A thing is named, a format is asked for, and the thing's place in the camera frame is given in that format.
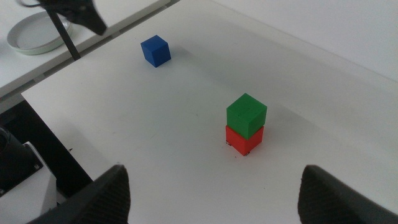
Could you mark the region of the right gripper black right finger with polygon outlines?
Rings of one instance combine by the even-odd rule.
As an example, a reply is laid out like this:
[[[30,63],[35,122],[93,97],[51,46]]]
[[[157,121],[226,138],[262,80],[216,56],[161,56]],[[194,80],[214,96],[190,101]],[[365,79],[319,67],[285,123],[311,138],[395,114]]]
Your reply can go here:
[[[302,223],[397,223],[397,214],[316,165],[303,170],[297,208]]]

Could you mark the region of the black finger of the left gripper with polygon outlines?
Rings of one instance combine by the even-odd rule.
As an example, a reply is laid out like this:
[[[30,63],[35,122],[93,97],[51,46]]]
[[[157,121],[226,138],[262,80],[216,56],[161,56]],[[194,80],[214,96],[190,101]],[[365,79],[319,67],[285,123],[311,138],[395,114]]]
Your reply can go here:
[[[38,0],[39,6],[55,11],[68,21],[86,27],[97,35],[103,35],[107,26],[92,0]]]

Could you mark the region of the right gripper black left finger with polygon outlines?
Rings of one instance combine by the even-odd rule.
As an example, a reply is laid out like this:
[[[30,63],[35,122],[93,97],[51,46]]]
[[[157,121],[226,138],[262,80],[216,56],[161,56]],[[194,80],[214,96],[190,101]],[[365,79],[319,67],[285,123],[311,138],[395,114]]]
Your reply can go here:
[[[112,166],[33,224],[126,224],[131,206],[129,177],[123,165]]]

